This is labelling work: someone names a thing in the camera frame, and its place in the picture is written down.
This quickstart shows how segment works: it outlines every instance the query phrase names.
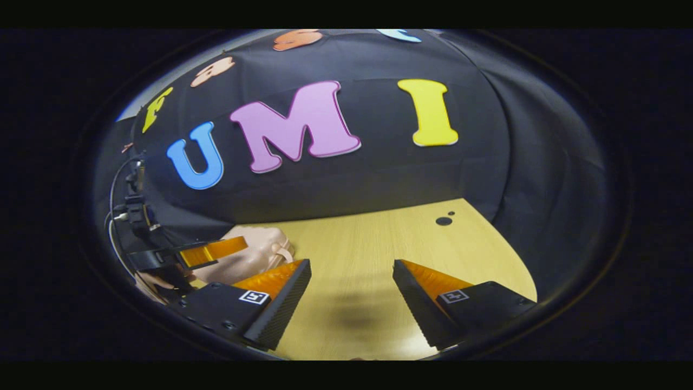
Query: foam letter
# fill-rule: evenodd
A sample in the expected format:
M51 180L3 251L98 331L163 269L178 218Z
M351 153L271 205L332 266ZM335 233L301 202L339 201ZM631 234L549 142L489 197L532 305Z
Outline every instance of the foam letter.
M230 119L240 124L253 155L250 169L265 173L281 166L281 158L270 153L266 142L271 142L291 160L299 161L306 130L313 137L308 152L314 157L331 157L360 148L360 139L349 132L337 104L340 88L337 81L300 88L287 117L261 102L234 111Z
M412 37L411 35L407 35L407 31L403 30L401 28L394 28L394 29L376 28L376 30L381 34L387 35L388 37L394 38L396 40L406 41L406 42L415 42L415 43L421 42L421 40L419 38Z
M164 91L163 94L159 95L157 100L153 101L148 107L147 107L147 116L144 117L144 127L142 128L142 134L144 134L145 131L151 126L155 120L157 120L157 111L161 109L161 107L164 105L164 99L166 98L166 95L170 94L171 91L173 91L173 87L169 87L166 91Z
M280 35L274 40L274 50L285 51L295 47L306 46L315 43L322 38L322 34L317 32L317 28L302 28Z
M194 139L200 145L204 160L207 162L207 170L198 173L190 165L185 154L185 140L179 139L168 147L166 155L173 161L173 166L178 175L188 187L192 189L207 189L219 183L224 174L224 162L219 156L219 151L214 144L211 131L214 128L212 122L199 125L190 132L190 139Z
M400 80L397 85L409 92L419 118L419 129L412 139L418 146L452 145L457 142L457 132L450 127L443 94L448 88L432 80Z
M235 64L236 63L234 62L233 57L222 58L221 60L199 71L198 74L196 74L195 80L193 80L193 82L190 83L190 86L193 88L197 87L198 85L204 83L210 78L229 70Z

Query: letter m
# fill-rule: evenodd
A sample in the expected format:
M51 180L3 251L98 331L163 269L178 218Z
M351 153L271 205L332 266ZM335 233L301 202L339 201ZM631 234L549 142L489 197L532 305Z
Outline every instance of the letter m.
M250 169L265 173L281 166L281 158L270 152L268 142L292 161L299 161L306 130L313 138L308 148L313 157L331 157L360 148L360 139L349 132L337 104L340 88L337 81L322 81L300 88L287 117L261 102L234 111L230 118L240 124L253 156Z

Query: black backdrop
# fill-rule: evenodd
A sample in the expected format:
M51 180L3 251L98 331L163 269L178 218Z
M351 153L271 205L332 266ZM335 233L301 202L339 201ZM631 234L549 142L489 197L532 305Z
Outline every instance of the black backdrop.
M492 31L556 67L619 126L635 171L622 255L566 313L489 355L508 359L690 359L689 31ZM209 357L141 318L77 261L64 222L67 162L107 95L209 31L3 31L5 359Z

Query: orange letter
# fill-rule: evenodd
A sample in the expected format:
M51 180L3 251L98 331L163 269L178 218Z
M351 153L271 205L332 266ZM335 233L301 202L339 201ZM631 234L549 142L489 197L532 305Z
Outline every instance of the orange letter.
M322 38L322 34L316 32L317 28L302 28L286 33L274 40L274 50L285 51L295 47L306 46L315 43Z
M234 66L236 63L232 57L222 58L221 60L209 65L208 67L201 70L196 76L195 80L190 83L191 87L197 87L198 85L204 83L210 78L222 74L229 70L230 67Z

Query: wooden table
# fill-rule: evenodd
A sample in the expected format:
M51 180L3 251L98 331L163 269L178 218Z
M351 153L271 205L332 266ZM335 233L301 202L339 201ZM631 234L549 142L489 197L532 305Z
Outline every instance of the wooden table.
M449 217L450 225L436 224ZM404 259L473 284L495 280L536 301L529 271L464 199L305 221L282 229L313 276L276 356L286 359L421 359L429 347L392 280Z

